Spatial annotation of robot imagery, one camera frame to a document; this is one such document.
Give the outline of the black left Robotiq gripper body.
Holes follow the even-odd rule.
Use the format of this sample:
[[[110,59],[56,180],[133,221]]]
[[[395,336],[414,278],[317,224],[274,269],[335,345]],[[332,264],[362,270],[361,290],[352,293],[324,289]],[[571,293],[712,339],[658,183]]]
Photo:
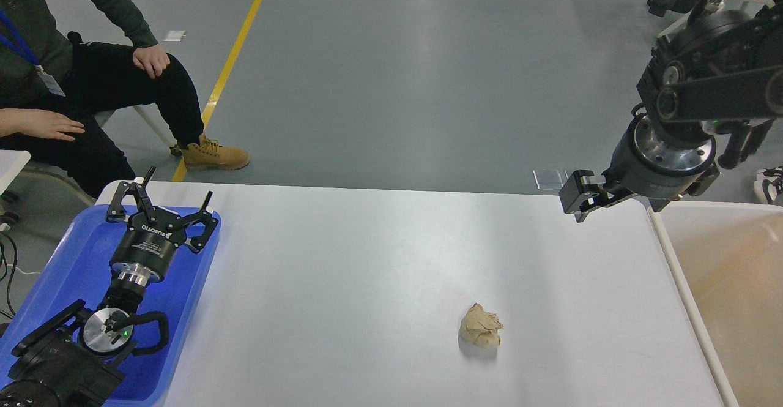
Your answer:
[[[110,259],[112,276],[134,283],[163,281],[181,247],[195,255],[203,249],[201,235],[187,235],[188,228],[203,223],[202,217],[202,212],[179,215],[162,208],[154,209],[151,217],[143,212],[132,215]]]

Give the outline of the person's left hand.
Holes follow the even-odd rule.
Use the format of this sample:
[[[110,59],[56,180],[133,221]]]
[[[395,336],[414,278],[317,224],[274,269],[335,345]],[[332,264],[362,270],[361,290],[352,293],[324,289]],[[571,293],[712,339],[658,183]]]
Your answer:
[[[167,51],[160,44],[135,49],[132,61],[135,67],[144,70],[150,79],[159,78],[171,65]]]

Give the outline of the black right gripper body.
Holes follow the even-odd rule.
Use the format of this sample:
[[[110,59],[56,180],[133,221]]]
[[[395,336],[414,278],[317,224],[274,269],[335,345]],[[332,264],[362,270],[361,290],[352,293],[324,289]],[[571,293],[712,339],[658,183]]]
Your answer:
[[[615,200],[644,197],[660,212],[685,196],[700,196],[721,175],[715,140],[682,147],[664,140],[648,115],[637,115],[604,170],[604,189]]]

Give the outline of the person's right hand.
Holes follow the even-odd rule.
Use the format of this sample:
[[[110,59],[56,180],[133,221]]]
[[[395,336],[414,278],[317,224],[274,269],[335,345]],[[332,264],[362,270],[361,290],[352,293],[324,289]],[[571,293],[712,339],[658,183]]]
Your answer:
[[[22,110],[18,132],[27,136],[51,140],[75,140],[86,131],[84,125],[63,114],[48,110]]]

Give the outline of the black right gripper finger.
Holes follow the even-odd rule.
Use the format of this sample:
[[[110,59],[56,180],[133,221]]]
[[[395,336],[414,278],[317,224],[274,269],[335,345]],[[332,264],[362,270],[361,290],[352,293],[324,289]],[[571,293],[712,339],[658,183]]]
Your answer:
[[[582,223],[591,212],[629,200],[630,190],[604,174],[576,170],[560,188],[558,197],[563,212]]]

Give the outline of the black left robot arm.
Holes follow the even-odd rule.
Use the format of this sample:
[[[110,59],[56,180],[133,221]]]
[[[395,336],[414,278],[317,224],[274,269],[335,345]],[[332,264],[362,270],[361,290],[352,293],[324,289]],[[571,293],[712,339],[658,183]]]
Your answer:
[[[165,396],[221,229],[165,208],[151,174],[71,223],[2,338],[3,406],[154,406]]]

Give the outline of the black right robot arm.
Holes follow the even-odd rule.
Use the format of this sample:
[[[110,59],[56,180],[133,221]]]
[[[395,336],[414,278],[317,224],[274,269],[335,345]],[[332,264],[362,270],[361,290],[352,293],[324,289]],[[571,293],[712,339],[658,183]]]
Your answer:
[[[648,8],[685,23],[655,42],[609,167],[574,171],[559,190],[578,222],[634,197],[657,212],[703,194],[781,119],[781,0],[648,0]]]

